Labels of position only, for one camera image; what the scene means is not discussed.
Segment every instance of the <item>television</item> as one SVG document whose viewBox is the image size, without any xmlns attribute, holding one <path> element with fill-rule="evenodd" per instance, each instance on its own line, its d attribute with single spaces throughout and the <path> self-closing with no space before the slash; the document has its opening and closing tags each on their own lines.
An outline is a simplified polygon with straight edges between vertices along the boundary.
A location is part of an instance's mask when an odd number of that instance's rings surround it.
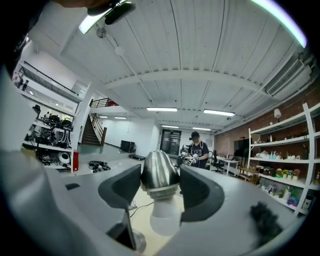
<svg viewBox="0 0 320 256">
<path fill-rule="evenodd" d="M 247 158 L 249 153 L 249 139 L 236 140 L 234 143 L 234 156 Z"/>
</svg>

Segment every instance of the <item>metal cylinder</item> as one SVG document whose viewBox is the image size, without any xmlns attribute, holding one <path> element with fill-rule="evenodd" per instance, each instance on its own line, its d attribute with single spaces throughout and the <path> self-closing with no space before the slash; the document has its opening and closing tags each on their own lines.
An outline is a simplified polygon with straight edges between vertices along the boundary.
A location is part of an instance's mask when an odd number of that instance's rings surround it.
<svg viewBox="0 0 320 256">
<path fill-rule="evenodd" d="M 173 195 L 179 185 L 179 173 L 162 150 L 151 151 L 144 161 L 141 174 L 142 189 L 152 198 Z"/>
</svg>

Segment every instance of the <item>potted plant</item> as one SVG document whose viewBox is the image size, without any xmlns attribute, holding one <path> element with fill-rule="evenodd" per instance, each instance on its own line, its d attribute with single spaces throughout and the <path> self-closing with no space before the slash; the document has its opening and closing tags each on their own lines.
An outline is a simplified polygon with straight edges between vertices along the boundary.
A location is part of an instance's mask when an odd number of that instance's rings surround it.
<svg viewBox="0 0 320 256">
<path fill-rule="evenodd" d="M 291 180 L 294 172 L 292 170 L 288 170 L 288 177 L 287 179 Z"/>
<path fill-rule="evenodd" d="M 298 178 L 299 178 L 299 173 L 300 173 L 300 170 L 299 170 L 299 169 L 295 169 L 295 170 L 293 171 L 293 177 L 292 177 L 292 179 L 293 179 L 294 181 L 297 181 L 297 180 L 298 180 Z"/>
<path fill-rule="evenodd" d="M 282 171 L 282 177 L 285 179 L 288 178 L 288 170 L 287 169 Z"/>
</svg>

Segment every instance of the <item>black office chair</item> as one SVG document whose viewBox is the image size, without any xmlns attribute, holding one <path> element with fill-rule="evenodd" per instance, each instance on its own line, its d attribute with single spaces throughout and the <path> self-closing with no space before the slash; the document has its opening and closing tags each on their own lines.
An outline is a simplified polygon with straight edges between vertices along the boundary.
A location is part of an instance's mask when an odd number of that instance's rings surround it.
<svg viewBox="0 0 320 256">
<path fill-rule="evenodd" d="M 214 172 L 221 174 L 224 173 L 222 170 L 219 170 L 219 168 L 224 167 L 225 165 L 221 162 L 218 162 L 216 150 L 213 151 L 213 166 L 216 167 L 216 170 L 213 170 Z"/>
</svg>

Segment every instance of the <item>white table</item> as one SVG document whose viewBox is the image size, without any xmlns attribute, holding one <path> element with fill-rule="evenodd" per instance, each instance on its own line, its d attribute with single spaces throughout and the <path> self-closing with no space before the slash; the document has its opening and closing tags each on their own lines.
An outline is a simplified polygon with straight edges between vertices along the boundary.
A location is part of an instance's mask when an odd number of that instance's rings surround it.
<svg viewBox="0 0 320 256">
<path fill-rule="evenodd" d="M 228 166 L 227 166 L 227 168 L 226 168 L 226 175 L 227 175 L 227 176 L 228 176 L 228 174 L 229 174 L 230 164 L 237 164 L 237 163 L 238 163 L 238 161 L 228 160 L 228 159 L 223 158 L 223 157 L 221 157 L 221 156 L 217 156 L 216 159 L 218 159 L 219 161 L 223 161 L 223 162 L 224 162 L 223 169 L 225 169 L 226 163 L 228 163 Z"/>
</svg>

